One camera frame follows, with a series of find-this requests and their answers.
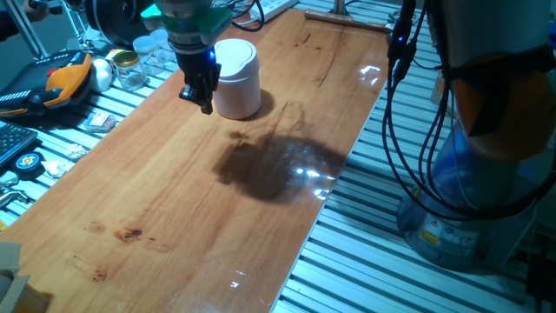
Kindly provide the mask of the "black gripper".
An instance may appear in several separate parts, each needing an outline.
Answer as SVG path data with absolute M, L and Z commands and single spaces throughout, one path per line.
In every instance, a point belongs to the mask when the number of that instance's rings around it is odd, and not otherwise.
M 217 89 L 221 65 L 216 62 L 215 48 L 196 54 L 176 54 L 186 85 L 179 92 L 182 100 L 201 105 L 205 115 L 213 113 L 213 94 Z

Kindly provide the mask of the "bare person hand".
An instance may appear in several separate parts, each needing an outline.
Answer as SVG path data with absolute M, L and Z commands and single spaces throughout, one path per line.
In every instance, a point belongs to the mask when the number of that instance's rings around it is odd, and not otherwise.
M 23 1 L 23 12 L 30 22 L 40 22 L 46 18 L 50 13 L 50 8 L 47 4 L 37 4 L 34 7 L 30 6 L 29 0 Z

